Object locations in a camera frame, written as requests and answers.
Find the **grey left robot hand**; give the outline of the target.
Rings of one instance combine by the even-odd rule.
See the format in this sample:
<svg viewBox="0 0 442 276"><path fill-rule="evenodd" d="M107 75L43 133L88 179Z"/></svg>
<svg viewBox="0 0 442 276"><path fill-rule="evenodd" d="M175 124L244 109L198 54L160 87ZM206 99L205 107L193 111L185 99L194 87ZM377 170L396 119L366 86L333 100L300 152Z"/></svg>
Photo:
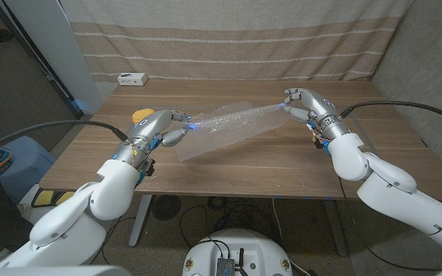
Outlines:
<svg viewBox="0 0 442 276"><path fill-rule="evenodd" d="M159 145L177 145L189 129L189 115L178 110L157 111L130 129L127 140L116 149L113 159L139 169Z"/></svg>

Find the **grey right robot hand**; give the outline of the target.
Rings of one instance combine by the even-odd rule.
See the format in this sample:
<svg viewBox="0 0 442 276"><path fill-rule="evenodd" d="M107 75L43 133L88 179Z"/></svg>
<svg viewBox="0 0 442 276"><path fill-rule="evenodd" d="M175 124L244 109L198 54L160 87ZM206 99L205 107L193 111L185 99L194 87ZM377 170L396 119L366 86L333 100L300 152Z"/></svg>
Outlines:
<svg viewBox="0 0 442 276"><path fill-rule="evenodd" d="M284 111L297 122L304 123L321 143L351 133L335 105L322 95L306 88L289 88L282 103Z"/></svg>

